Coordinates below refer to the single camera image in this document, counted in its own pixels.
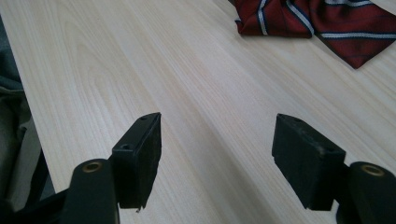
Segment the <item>wood grain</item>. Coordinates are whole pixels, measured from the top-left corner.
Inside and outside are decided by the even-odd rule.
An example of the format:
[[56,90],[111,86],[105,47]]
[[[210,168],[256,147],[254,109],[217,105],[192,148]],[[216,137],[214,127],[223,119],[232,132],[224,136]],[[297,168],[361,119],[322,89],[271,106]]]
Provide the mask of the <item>wood grain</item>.
[[347,164],[396,173],[396,45],[353,70],[317,38],[240,36],[227,0],[1,0],[0,12],[56,190],[163,114],[148,206],[121,223],[335,223],[335,205],[304,210],[275,166],[277,113]]

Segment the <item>light wood tabletop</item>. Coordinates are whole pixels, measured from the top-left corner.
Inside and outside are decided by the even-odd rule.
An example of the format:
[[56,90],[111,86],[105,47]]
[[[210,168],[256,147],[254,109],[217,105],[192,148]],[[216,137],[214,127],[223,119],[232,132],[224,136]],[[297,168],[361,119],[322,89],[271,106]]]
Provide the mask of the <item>light wood tabletop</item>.
[[227,0],[1,0],[0,12],[57,191],[162,113],[148,205],[121,223],[335,223],[336,203],[304,210],[276,167],[277,113],[346,164],[396,173],[396,44],[354,70],[317,37],[241,36]]

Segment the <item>folded tie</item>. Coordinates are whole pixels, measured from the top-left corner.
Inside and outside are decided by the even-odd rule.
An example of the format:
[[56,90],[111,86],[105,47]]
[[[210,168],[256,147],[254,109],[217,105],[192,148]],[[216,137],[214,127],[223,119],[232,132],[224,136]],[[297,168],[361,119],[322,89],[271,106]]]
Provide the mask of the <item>folded tie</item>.
[[235,0],[242,35],[317,35],[359,68],[396,40],[396,16],[369,0]]

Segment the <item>necktie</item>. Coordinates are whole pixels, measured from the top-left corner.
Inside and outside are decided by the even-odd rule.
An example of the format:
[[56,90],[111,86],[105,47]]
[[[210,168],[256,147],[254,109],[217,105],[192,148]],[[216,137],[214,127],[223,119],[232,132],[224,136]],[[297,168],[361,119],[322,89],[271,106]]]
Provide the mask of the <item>necktie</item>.
[[369,0],[235,0],[242,35],[316,35],[359,68],[396,40],[396,16]]

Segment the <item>table surface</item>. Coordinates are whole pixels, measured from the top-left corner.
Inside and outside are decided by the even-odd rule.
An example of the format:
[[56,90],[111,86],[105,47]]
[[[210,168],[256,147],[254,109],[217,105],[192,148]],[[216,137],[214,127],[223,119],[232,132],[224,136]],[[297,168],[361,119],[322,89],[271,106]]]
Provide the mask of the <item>table surface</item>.
[[[394,0],[375,1],[393,14]],[[121,223],[335,223],[304,210],[271,156],[276,114],[396,173],[396,44],[353,70],[316,37],[247,37],[227,0],[1,0],[57,191],[163,114],[148,206]]]

